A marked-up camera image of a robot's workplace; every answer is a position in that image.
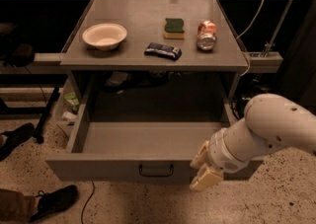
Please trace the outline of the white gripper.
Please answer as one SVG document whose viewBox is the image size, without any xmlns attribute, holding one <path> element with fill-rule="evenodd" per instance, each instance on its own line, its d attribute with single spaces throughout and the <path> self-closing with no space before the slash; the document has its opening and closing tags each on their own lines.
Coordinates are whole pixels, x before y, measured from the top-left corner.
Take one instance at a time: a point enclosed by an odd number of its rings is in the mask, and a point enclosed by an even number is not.
<svg viewBox="0 0 316 224">
<path fill-rule="evenodd" d="M 226 128 L 221 128 L 209 141 L 204 141 L 191 160 L 190 167 L 198 171 L 190 184 L 190 190 L 203 191 L 215 186 L 224 180 L 223 172 L 235 174 L 249 165 L 248 162 L 240 161 L 231 154 L 224 141 L 225 131 Z M 216 169 L 207 165 L 209 162 Z"/>
</svg>

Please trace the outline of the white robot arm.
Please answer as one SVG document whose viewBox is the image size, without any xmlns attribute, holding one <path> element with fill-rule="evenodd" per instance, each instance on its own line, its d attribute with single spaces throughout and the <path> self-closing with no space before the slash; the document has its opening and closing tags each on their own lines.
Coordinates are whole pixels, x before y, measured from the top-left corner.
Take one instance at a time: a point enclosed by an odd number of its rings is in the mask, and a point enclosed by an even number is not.
<svg viewBox="0 0 316 224">
<path fill-rule="evenodd" d="M 190 189 L 202 191 L 235 174 L 257 157 L 294 147 L 316 153 L 316 116 L 291 100 L 261 94 L 244 108 L 244 117 L 203 142 L 190 166 L 197 170 Z"/>
</svg>

